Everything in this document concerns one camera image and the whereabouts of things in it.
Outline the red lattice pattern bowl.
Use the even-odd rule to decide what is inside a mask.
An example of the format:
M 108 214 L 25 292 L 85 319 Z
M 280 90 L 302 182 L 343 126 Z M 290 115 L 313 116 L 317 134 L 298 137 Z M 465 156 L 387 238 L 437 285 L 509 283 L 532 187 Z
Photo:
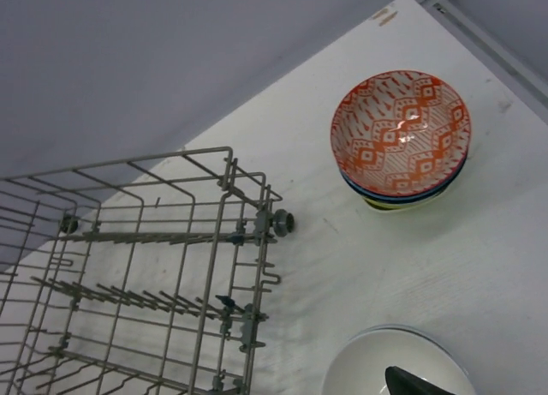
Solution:
M 465 157 L 464 160 L 462 160 L 459 165 L 456 167 L 456 169 L 450 173 L 449 177 L 445 180 L 443 180 L 442 183 L 439 185 L 434 186 L 432 189 L 428 189 L 424 192 L 421 192 L 416 195 L 380 195 L 373 193 L 372 191 L 368 191 L 363 189 L 358 184 L 354 183 L 344 172 L 340 171 L 340 175 L 342 176 L 343 181 L 358 195 L 363 195 L 366 198 L 378 200 L 383 203 L 389 203 L 389 204 L 404 204 L 404 203 L 410 203 L 415 202 L 419 200 L 426 199 L 428 197 L 434 196 L 438 193 L 441 193 L 443 190 L 447 189 L 449 185 L 455 181 L 455 179 L 458 177 L 458 175 L 461 173 L 464 165 L 466 164 L 468 158 Z

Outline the blue floral pattern bowl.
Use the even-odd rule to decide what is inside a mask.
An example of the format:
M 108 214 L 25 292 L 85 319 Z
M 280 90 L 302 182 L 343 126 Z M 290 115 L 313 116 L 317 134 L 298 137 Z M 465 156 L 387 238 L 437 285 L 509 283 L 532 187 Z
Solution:
M 461 175 L 461 171 L 456 172 L 450 179 L 448 179 L 444 184 L 439 186 L 437 189 L 434 189 L 431 193 L 423 194 L 420 197 L 418 197 L 416 199 L 413 199 L 413 200 L 392 200 L 392 201 L 376 200 L 376 199 L 373 199 L 371 196 L 368 196 L 368 195 L 361 195 L 361 198 L 363 199 L 363 196 L 365 196 L 366 198 L 368 198 L 370 200 L 376 200 L 376 201 L 380 201 L 380 202 L 383 202 L 383 203 L 390 203 L 390 204 L 404 204 L 404 203 L 416 202 L 418 200 L 424 200 L 426 198 L 442 194 L 460 175 Z

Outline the blue zigzag pattern bowl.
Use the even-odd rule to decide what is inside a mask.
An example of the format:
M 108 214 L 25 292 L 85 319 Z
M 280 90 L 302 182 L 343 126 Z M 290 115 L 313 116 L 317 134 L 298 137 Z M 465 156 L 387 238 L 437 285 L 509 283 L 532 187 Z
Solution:
M 471 138 L 471 117 L 457 91 L 414 70 L 366 79 L 331 121 L 339 171 L 379 198 L 414 198 L 441 185 L 466 158 Z

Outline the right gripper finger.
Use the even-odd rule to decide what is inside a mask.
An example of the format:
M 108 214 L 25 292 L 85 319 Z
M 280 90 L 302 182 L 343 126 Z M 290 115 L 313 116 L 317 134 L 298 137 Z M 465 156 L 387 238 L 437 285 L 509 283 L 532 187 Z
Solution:
M 388 367 L 384 371 L 384 379 L 391 395 L 453 395 L 397 366 Z

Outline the lime green bowl front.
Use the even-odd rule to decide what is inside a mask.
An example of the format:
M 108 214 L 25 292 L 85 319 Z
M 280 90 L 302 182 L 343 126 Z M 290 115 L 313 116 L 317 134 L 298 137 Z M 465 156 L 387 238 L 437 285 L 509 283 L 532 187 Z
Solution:
M 385 212 L 392 213 L 392 212 L 403 212 L 403 211 L 411 210 L 417 207 L 425 206 L 441 197 L 442 195 L 435 195 L 435 196 L 426 198 L 424 200 L 418 200 L 416 202 L 404 203 L 404 204 L 383 203 L 376 200 L 370 200 L 366 198 L 365 196 L 363 196 L 363 201 L 368 205 L 370 209 L 374 211 L 378 211 L 382 213 L 385 213 Z

